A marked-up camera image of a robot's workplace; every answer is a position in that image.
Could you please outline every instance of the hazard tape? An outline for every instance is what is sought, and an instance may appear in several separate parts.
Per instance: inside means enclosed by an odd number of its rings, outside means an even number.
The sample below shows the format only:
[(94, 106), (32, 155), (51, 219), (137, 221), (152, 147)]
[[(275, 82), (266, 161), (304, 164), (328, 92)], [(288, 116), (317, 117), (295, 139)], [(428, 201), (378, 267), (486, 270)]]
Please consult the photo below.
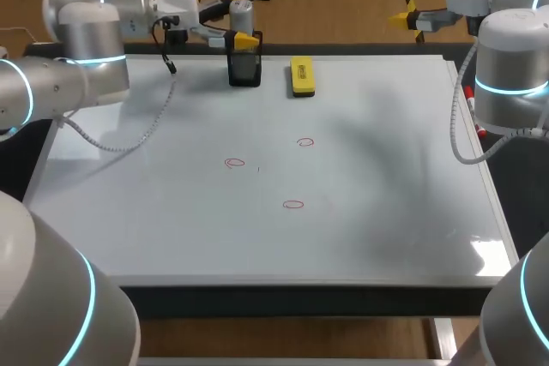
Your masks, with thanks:
[[(415, 13), (418, 11), (418, 8), (415, 6), (414, 0), (405, 0), (405, 1), (406, 1), (408, 13)], [(420, 30), (414, 30), (413, 37), (415, 38), (415, 43), (419, 43), (419, 44), (425, 43), (425, 36), (423, 35), (423, 32), (421, 32)]]

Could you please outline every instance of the yellow eraser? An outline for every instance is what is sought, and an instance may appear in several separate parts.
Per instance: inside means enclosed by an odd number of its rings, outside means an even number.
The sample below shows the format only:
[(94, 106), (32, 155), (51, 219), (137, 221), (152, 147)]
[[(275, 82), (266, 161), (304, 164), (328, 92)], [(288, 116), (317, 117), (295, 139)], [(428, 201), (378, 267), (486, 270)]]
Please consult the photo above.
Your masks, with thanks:
[(312, 59), (308, 56), (292, 57), (292, 89), (296, 98), (309, 98), (315, 95), (315, 73)]

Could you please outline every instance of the red circle mark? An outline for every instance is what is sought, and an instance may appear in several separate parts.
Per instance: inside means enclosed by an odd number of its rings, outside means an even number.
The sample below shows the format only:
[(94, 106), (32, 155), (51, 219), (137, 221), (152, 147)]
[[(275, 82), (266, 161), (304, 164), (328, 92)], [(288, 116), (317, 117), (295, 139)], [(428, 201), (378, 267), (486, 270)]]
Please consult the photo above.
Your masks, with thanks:
[(315, 144), (315, 141), (313, 141), (310, 137), (302, 137), (298, 141), (296, 141), (301, 147), (308, 147), (313, 146)]
[(286, 209), (300, 209), (305, 204), (302, 201), (285, 201), (282, 206)]
[(225, 166), (228, 167), (229, 169), (232, 169), (233, 167), (244, 166), (244, 165), (245, 165), (245, 162), (240, 159), (225, 159)]

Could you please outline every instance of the cable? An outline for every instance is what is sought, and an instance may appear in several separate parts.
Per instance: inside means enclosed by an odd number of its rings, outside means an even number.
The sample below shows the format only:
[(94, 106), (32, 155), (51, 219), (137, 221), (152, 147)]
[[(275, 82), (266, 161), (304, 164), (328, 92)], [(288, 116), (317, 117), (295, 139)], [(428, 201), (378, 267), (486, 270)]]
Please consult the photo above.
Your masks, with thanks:
[(537, 128), (536, 129), (532, 129), (532, 128), (516, 129), (510, 132), (508, 135), (505, 135), (501, 139), (499, 139), (487, 152), (483, 153), (478, 158), (466, 159), (460, 155), (459, 149), (457, 148), (457, 143), (455, 141), (455, 120), (457, 116), (457, 103), (460, 96), (460, 91), (462, 90), (463, 76), (465, 75), (465, 71), (467, 70), (469, 63), (471, 62), (471, 59), (473, 59), (474, 53), (477, 51), (478, 47), (479, 47), (479, 40), (475, 37), (474, 44), (471, 47), (471, 50), (469, 51), (469, 53), (467, 54), (467, 57), (465, 57), (465, 60), (463, 61), (462, 67), (460, 68), (460, 71), (457, 75), (457, 79), (455, 81), (454, 97), (452, 99), (452, 111), (451, 111), (450, 121), (449, 121), (449, 139), (452, 145), (452, 152), (454, 153), (455, 158), (458, 159), (464, 165), (476, 165), (484, 160), (488, 160), (504, 145), (506, 145), (512, 139), (519, 136), (532, 137), (532, 138), (540, 138), (540, 137), (548, 138), (547, 136), (548, 132), (545, 132), (542, 129), (537, 129)]
[(162, 106), (162, 109), (160, 109), (160, 112), (154, 119), (151, 126), (147, 129), (147, 131), (142, 135), (142, 137), (132, 146), (129, 147), (109, 147), (105, 146), (102, 143), (99, 143), (96, 141), (93, 137), (88, 135), (82, 128), (75, 123), (72, 119), (69, 119), (67, 117), (63, 117), (61, 120), (63, 123), (68, 124), (72, 129), (76, 131), (80, 136), (82, 136), (88, 143), (91, 145), (97, 147), (98, 149), (104, 150), (106, 152), (112, 152), (112, 153), (122, 153), (122, 152), (131, 152), (136, 150), (138, 147), (140, 147), (149, 137), (153, 135), (153, 133), (156, 131), (156, 129), (159, 127), (160, 120), (166, 113), (166, 109), (168, 105), (170, 104), (170, 101), (172, 100), (173, 94), (175, 92), (175, 86), (177, 85), (177, 80), (175, 79), (175, 75), (172, 75), (174, 78), (172, 81), (172, 85), (170, 86), (170, 92), (168, 93), (168, 96), (166, 98), (166, 101), (164, 102), (164, 105)]
[[(156, 39), (156, 33), (154, 33), (154, 29), (160, 23), (162, 24), (162, 29), (164, 29), (164, 42), (162, 43), (162, 45), (160, 45), (160, 42), (158, 41), (158, 39)], [(178, 24), (179, 16), (163, 16), (155, 20), (153, 25), (151, 26), (151, 34), (153, 35), (154, 43), (156, 44), (156, 47), (158, 48), (160, 55), (162, 56), (162, 60), (164, 61), (166, 67), (172, 75), (175, 75), (178, 70), (176, 69), (175, 64), (173, 64), (172, 60), (166, 54), (167, 36), (170, 27), (172, 27), (172, 25), (177, 26)]]
[(34, 43), (38, 42), (38, 40), (33, 36), (31, 31), (28, 30), (26, 27), (0, 27), (0, 31), (2, 31), (2, 32), (7, 32), (7, 31), (10, 31), (10, 30), (24, 30), (25, 32), (27, 32), (28, 37), (31, 38)]

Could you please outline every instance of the white table surface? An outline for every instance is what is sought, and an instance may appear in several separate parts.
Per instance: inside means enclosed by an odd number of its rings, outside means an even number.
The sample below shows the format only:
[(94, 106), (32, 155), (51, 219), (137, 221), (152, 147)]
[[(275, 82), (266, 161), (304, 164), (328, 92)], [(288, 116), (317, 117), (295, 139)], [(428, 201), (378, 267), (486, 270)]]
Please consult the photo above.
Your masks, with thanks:
[[(144, 147), (52, 128), (26, 204), (120, 285), (495, 284), (516, 252), (486, 164), (450, 149), (454, 64), (313, 58), (317, 95), (291, 99), (290, 57), (264, 57), (255, 89), (228, 86), (224, 57), (174, 57), (178, 91)], [(135, 141), (168, 92), (159, 57), (129, 68), (125, 102), (75, 116), (106, 144)]]

